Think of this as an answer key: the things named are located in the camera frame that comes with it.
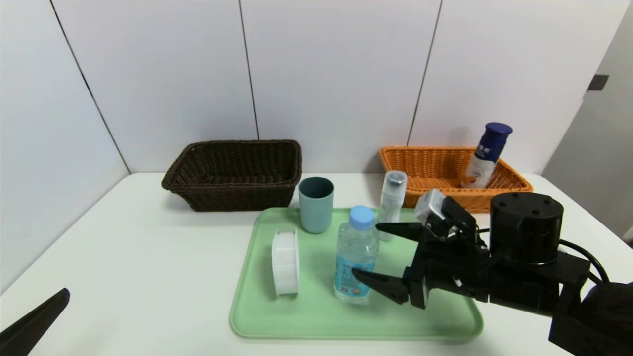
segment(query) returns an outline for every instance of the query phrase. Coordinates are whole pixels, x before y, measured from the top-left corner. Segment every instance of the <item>teal cup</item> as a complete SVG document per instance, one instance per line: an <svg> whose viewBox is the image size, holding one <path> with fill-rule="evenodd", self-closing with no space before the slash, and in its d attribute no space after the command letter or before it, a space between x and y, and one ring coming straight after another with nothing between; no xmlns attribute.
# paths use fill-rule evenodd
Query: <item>teal cup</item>
<svg viewBox="0 0 633 356"><path fill-rule="evenodd" d="M303 229L320 234L332 224L334 184L323 177L306 178L299 183L299 214Z"/></svg>

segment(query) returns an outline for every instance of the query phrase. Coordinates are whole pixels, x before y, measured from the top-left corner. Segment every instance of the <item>bottle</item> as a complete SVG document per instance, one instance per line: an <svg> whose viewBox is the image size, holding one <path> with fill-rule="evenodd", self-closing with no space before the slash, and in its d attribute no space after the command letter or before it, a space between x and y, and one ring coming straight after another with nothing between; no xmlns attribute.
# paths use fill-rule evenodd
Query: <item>bottle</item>
<svg viewBox="0 0 633 356"><path fill-rule="evenodd" d="M400 208L404 203L408 179L406 173L400 170L390 170L385 174L382 195L380 196L378 222L400 222ZM382 231L378 232L378 237L382 241L391 241L394 238L392 234Z"/></svg>
<svg viewBox="0 0 633 356"><path fill-rule="evenodd" d="M484 189L506 145L512 128L500 122L489 122L461 181L462 188Z"/></svg>
<svg viewBox="0 0 633 356"><path fill-rule="evenodd" d="M334 294L349 303L369 301L369 287L352 275L352 268L372 272L376 265L380 240L373 226L373 211L363 205L353 207L349 222L339 228L334 275Z"/></svg>

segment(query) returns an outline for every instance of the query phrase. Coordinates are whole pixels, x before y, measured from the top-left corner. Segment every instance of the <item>table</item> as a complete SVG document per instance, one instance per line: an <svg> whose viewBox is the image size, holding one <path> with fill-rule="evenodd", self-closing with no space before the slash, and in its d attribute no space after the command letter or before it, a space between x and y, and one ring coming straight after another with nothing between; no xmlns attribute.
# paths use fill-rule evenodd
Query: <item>table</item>
<svg viewBox="0 0 633 356"><path fill-rule="evenodd" d="M336 207L379 204L382 174L303 177L312 175L334 183ZM484 332L466 342L242 339L229 313L259 213L193 212L162 190L162 178L126 177L0 298L7 327L70 290L69 305L32 356L568 355L548 342L548 318L479 302ZM525 178L565 207L562 238L591 251L611 280L633 280L633 251L623 241L546 179ZM291 206L298 206L296 194ZM489 226L487 214L476 217Z"/></svg>

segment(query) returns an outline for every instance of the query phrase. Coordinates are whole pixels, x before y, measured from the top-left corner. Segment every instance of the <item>white tape roll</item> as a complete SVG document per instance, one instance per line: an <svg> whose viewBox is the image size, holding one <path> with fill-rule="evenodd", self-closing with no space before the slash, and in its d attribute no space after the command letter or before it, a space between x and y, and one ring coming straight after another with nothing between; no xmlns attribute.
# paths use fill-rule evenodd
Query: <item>white tape roll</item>
<svg viewBox="0 0 633 356"><path fill-rule="evenodd" d="M273 277L277 296L299 293L299 244L296 230L275 233Z"/></svg>

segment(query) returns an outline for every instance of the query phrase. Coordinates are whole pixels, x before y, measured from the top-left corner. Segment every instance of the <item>brown wicker basket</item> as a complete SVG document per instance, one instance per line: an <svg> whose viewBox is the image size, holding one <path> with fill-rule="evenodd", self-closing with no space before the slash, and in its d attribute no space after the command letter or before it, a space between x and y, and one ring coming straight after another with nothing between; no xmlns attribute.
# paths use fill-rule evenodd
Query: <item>brown wicker basket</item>
<svg viewBox="0 0 633 356"><path fill-rule="evenodd" d="M464 147L385 147L380 151L387 171L402 170L409 175L404 206L415 207L418 199L432 188L452 196L471 213L490 212L490 199L501 193L532 191L532 186L506 162L499 160L486 189L462 189L461 178L475 148Z"/></svg>
<svg viewBox="0 0 633 356"><path fill-rule="evenodd" d="M162 186L197 212L233 212L287 207L300 178L296 141L208 141L188 145Z"/></svg>

